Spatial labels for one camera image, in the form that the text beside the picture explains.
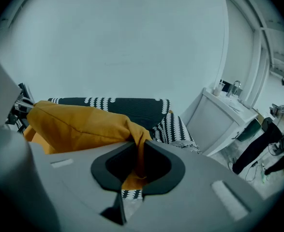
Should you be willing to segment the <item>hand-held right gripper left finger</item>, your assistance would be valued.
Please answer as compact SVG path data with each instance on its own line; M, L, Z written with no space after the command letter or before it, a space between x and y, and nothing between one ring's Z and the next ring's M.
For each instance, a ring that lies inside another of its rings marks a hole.
M46 155L32 148L38 175L49 198L73 200L119 225L126 223L121 186L135 166L135 144Z

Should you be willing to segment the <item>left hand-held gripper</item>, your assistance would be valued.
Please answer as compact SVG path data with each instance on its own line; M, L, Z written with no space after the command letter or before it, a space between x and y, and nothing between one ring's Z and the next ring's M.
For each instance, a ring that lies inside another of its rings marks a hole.
M25 130L27 128L24 120L27 118L25 111L30 111L34 107L34 102L26 97L21 97L15 101L14 106L16 109L11 109L5 124L17 125L19 130Z

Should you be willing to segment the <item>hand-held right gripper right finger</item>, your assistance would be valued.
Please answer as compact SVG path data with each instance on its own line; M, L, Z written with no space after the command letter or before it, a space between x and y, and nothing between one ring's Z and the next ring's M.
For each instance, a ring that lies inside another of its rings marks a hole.
M144 163L150 183L132 215L137 232L250 232L263 199L217 161L148 141Z

